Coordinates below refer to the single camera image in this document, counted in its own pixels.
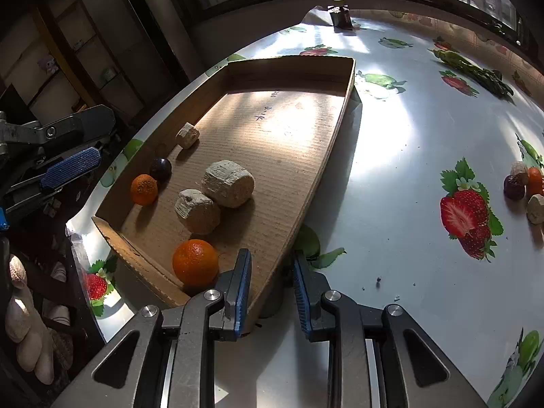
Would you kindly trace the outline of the dark purple grape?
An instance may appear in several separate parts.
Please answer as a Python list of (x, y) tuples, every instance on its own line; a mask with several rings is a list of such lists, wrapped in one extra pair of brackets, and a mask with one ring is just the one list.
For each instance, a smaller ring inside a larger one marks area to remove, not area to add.
[(153, 159), (149, 175), (158, 183), (165, 183), (171, 178), (171, 162), (167, 158), (156, 157)]

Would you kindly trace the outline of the large wrinkled red date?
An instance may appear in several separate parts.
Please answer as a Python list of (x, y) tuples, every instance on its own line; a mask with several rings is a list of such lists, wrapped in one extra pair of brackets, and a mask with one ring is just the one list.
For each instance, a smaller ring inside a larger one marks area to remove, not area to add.
[(510, 175), (515, 179), (516, 182), (523, 185), (527, 185), (528, 182), (528, 168), (527, 164), (523, 161), (515, 162), (510, 170)]

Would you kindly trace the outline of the small beige cake piece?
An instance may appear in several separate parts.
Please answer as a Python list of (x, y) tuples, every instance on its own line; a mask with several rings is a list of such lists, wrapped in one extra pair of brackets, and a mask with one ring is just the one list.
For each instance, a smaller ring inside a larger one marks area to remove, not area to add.
[(190, 122), (186, 122), (176, 134), (175, 142), (182, 149), (189, 149), (199, 139), (199, 136), (200, 131)]

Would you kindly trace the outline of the beige hexagonal cake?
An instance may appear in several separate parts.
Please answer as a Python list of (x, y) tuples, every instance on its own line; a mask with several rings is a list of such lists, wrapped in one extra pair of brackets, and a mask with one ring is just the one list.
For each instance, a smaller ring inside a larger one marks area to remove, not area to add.
[(220, 223), (219, 206), (197, 189), (179, 192), (174, 210), (185, 228), (195, 235), (208, 235)]

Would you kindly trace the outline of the dark red date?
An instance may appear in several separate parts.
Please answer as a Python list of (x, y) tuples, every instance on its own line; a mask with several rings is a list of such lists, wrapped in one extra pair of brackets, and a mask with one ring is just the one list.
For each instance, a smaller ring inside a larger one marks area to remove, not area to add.
[(521, 201), (526, 195), (526, 188), (516, 175), (508, 175), (504, 179), (504, 196), (511, 201)]

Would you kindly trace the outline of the cardboard tray box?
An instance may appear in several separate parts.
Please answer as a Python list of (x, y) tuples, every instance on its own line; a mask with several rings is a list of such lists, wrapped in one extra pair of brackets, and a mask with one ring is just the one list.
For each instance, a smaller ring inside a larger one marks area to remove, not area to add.
[(256, 320), (322, 178), (354, 76), (345, 56), (226, 65), (136, 151), (98, 208), (96, 228), (171, 307), (194, 291), (173, 269), (180, 244), (206, 240), (221, 272), (247, 249), (247, 318)]

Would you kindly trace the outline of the beige cake chunk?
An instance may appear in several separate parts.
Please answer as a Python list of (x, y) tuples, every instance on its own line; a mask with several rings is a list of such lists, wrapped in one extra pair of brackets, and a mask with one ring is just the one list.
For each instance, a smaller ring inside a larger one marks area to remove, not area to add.
[(533, 225), (544, 223), (544, 196), (542, 194), (534, 194), (528, 200), (527, 219)]

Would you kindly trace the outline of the small dark jar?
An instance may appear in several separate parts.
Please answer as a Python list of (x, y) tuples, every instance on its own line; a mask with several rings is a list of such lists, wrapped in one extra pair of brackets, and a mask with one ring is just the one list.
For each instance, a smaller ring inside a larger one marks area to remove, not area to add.
[(350, 11), (346, 5), (331, 5), (327, 10), (335, 29), (341, 31), (353, 30)]

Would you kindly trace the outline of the large beige cylindrical cake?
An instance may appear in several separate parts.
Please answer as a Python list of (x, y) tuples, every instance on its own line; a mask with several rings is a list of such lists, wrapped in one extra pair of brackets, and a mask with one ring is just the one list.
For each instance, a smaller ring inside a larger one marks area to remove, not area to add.
[(247, 202), (254, 186), (253, 175), (230, 160), (216, 161), (208, 166), (201, 182), (203, 193), (227, 208), (237, 208)]

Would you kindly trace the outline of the fruit print tablecloth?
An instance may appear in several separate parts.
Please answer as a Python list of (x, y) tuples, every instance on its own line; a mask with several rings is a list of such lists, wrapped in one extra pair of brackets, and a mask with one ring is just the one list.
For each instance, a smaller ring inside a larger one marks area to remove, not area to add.
[[(525, 144), (543, 148), (543, 77), (489, 36), (440, 19), (359, 11), (355, 21), (355, 31), (336, 31), (313, 10), (217, 53), (212, 66), (306, 50), (355, 59), (357, 99), (305, 217), (323, 250), (344, 249), (329, 282), (362, 304), (404, 307), (483, 399), (539, 407), (542, 374), (515, 382), (511, 368), (517, 341), (543, 336), (543, 229), (503, 185)], [(514, 95), (497, 98), (432, 49), (499, 70)], [(456, 165), (474, 170), (503, 226), (488, 261), (443, 228), (441, 176)]]

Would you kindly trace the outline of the orange tangerine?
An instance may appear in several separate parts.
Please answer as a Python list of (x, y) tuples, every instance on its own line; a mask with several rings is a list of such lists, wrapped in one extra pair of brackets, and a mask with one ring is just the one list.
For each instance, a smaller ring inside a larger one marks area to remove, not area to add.
[(534, 195), (543, 195), (543, 177), (537, 167), (527, 169), (527, 198), (530, 199)]
[(130, 196), (135, 204), (147, 206), (158, 196), (158, 183), (148, 174), (138, 175), (130, 187)]
[(191, 288), (211, 285), (219, 274), (219, 256), (202, 239), (182, 242), (172, 255), (172, 269), (176, 277)]

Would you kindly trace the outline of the green leafy vegetable bunch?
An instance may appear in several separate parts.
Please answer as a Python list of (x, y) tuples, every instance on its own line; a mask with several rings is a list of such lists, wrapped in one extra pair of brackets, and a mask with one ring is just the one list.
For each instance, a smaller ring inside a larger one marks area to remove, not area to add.
[(480, 67), (451, 50), (432, 49), (430, 52), (447, 66), (474, 79), (497, 98), (509, 99), (514, 95), (514, 91), (503, 82), (503, 74), (499, 70)]

